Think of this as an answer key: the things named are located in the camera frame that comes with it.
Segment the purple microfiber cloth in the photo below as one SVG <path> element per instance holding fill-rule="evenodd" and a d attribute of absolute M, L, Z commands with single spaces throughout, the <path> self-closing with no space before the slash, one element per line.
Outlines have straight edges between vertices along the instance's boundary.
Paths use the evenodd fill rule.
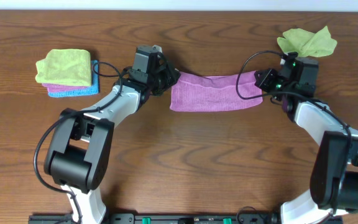
<path fill-rule="evenodd" d="M 255 86 L 253 72 L 241 75 L 201 77 L 181 72 L 172 86 L 170 109 L 177 112 L 220 112 L 257 106 L 262 90 Z"/>

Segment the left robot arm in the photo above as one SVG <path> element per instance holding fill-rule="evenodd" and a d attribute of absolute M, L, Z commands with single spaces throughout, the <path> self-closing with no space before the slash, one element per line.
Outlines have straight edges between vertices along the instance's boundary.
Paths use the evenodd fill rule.
<path fill-rule="evenodd" d="M 65 223 L 103 223 L 107 208 L 99 185 L 108 167 L 113 132 L 136 113 L 150 96 L 159 96 L 177 83 L 180 72 L 158 45 L 136 48 L 134 63 L 117 74 L 111 92 L 82 110 L 67 108 L 47 133 L 52 140 L 44 172 L 68 195 L 73 213 Z"/>

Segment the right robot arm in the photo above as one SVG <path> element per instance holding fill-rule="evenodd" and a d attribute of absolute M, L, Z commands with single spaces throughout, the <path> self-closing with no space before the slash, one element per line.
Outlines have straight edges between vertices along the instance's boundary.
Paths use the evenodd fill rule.
<path fill-rule="evenodd" d="M 282 102 L 288 118 L 319 146 L 309 189 L 280 207 L 279 223 L 326 223 L 358 213 L 358 130 L 314 97 L 318 61 L 289 54 L 282 68 L 254 73 L 256 87 Z"/>

